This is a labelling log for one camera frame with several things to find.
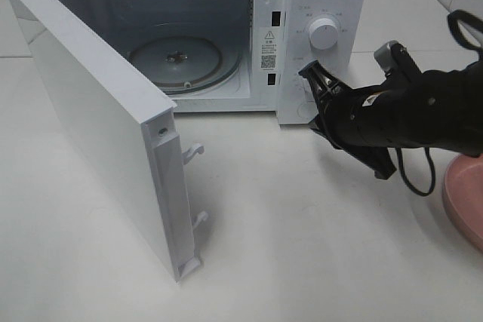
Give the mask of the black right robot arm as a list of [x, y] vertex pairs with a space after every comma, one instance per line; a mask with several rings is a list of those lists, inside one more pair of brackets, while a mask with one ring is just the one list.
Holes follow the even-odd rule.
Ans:
[[398, 66], [382, 84], [359, 88], [334, 77], [318, 61], [299, 74], [308, 81], [318, 110], [312, 130], [379, 179], [395, 172], [389, 149], [482, 153], [480, 61], [450, 72]]

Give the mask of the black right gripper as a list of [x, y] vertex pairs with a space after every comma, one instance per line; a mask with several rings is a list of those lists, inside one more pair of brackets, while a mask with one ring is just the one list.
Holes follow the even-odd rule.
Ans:
[[347, 88], [317, 60], [298, 75], [308, 81], [320, 111], [309, 128], [368, 166], [377, 179], [390, 178], [396, 167], [387, 148], [411, 147], [410, 88]]

